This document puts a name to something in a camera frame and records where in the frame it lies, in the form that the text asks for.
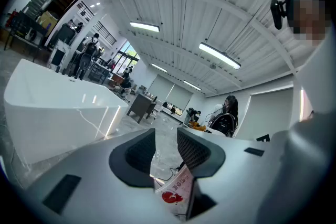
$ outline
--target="long dark hair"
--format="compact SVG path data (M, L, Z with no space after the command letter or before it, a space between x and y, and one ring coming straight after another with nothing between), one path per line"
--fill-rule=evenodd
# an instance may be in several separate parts
M229 109L226 111L227 113L230 113L233 117L235 117L234 123L235 128L238 126L238 100L234 95L229 95L226 100L229 103Z

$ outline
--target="white pillar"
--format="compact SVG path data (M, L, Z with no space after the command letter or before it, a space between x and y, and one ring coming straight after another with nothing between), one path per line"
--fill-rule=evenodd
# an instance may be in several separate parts
M62 16L62 18L57 22L57 25L51 31L47 41L44 43L44 46L47 46L49 44L49 42L50 42L51 38L53 37L53 35L55 34L55 32L58 31L59 29L61 29L63 24L65 24L68 21L70 21L71 19L73 19L73 17L75 16L77 11L79 10L79 8L77 7L78 3L82 2L82 1L84 1L84 0L77 0L77 2L74 3L72 5L72 7L67 10L67 12Z
M92 17L92 19L81 29L80 33L75 37L73 40L71 47L70 47L70 52L64 59L64 63L62 65L62 68L67 68L68 64L70 63L70 60L72 59L72 56L74 55L76 49L78 48L79 44L81 41L86 37L88 32L93 28L93 26L104 16L106 15L106 10L101 9L99 10L96 15Z

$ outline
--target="railing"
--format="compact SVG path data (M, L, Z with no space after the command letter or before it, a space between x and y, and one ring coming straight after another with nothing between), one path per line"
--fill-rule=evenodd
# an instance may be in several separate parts
M79 8L79 13L81 16L86 20L89 21L94 17L93 12L84 4L82 1L81 3L78 3L77 7ZM99 36L106 39L110 45L112 46L117 40L110 34L110 32L107 31L107 29L104 27L104 25L101 22L97 22L93 27Z

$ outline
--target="yellow object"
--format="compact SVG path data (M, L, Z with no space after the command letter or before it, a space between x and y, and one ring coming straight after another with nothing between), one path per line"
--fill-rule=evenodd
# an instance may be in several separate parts
M51 31L53 30L53 28L55 27L55 25L57 24L57 20L49 13L49 12L44 12L41 17L38 20L38 23L40 25L42 25L43 28L48 27L48 25L50 24L49 28L48 28L48 32L46 34L46 37L50 35Z
M193 127L193 129L204 132L205 129L206 129L206 127L205 127L205 125L204 125L204 126L200 126L200 127Z

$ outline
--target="gray floor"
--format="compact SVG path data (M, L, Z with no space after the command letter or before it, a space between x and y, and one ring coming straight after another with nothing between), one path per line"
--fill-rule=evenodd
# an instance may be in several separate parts
M25 165L21 163L17 157L11 136L6 127L3 95L11 74L22 58L32 60L32 57L28 54L23 55L11 49L4 51L3 43L0 42L0 155L3 157L9 180L13 182L13 184L27 188L36 178L49 170L60 160L71 154L71 152L64 153L32 165ZM45 66L44 63L39 61L35 62ZM129 105L132 104L134 99L135 96L129 96L129 100L131 101ZM105 139L111 139L132 131L155 128L156 154L153 157L151 174L158 178L169 178L171 175L169 168L176 168L182 162L182 158L177 151L176 141L176 129L179 126L179 122L169 117L164 112L158 113L156 120L152 117L148 120L143 118L140 124L137 123L137 120L138 116L136 116L133 112L131 112L129 116L125 115L122 118L117 131Z

